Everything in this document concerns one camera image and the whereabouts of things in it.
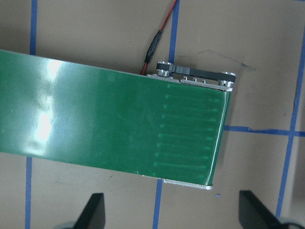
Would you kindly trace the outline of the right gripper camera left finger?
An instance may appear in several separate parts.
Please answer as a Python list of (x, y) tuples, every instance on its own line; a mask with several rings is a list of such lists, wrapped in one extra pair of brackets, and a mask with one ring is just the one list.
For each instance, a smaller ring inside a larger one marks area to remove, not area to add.
[(75, 229), (103, 229), (105, 227), (104, 194), (91, 195), (78, 220), (74, 224)]

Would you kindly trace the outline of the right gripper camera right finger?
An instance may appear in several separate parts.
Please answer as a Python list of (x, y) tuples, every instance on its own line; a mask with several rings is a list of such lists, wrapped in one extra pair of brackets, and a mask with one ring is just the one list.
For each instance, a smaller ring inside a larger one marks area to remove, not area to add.
[(250, 190), (239, 191), (238, 219), (243, 229), (285, 228)]

